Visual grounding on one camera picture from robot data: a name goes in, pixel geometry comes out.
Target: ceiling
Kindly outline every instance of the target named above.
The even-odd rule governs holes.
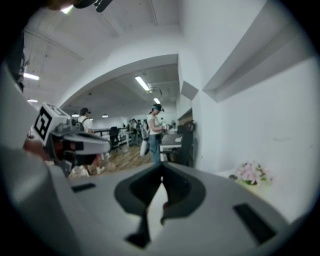
[[[140,76],[151,88],[145,91],[135,80]],[[103,114],[118,117],[128,111],[144,111],[158,98],[163,105],[175,105],[179,94],[178,66],[176,64],[135,71],[101,83],[73,100],[65,110],[68,114],[89,108],[91,117],[99,119]]]
[[[141,26],[179,23],[178,0],[113,0],[102,12],[94,6],[72,8],[68,14],[41,9],[25,28],[27,72],[39,81],[25,79],[24,95],[50,101],[61,90],[60,81],[90,52],[108,40]]]

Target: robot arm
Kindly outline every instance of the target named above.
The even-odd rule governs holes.
[[[97,154],[107,153],[108,140],[81,131],[80,124],[59,107],[43,102],[33,125],[49,157],[68,176],[73,166],[90,165]]]

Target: wooden floor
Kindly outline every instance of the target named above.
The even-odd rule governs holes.
[[[120,172],[151,162],[152,154],[150,152],[144,157],[140,156],[140,146],[122,146],[117,152],[111,151],[110,156],[100,162],[100,166],[104,167],[104,172],[99,175]],[[97,172],[93,170],[92,174],[97,175]]]

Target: flower bouquet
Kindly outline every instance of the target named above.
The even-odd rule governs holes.
[[[235,175],[231,175],[229,178],[240,184],[256,185],[257,187],[260,187],[262,183],[271,185],[273,181],[271,172],[255,162],[242,164],[241,167],[236,170]]]

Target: woman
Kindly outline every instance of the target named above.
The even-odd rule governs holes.
[[[157,115],[162,111],[162,106],[160,104],[154,104],[150,114],[147,117],[147,123],[150,128],[149,133],[149,144],[150,151],[152,152],[152,159],[154,163],[160,163],[160,142],[161,142],[161,133],[165,130],[161,126]]]

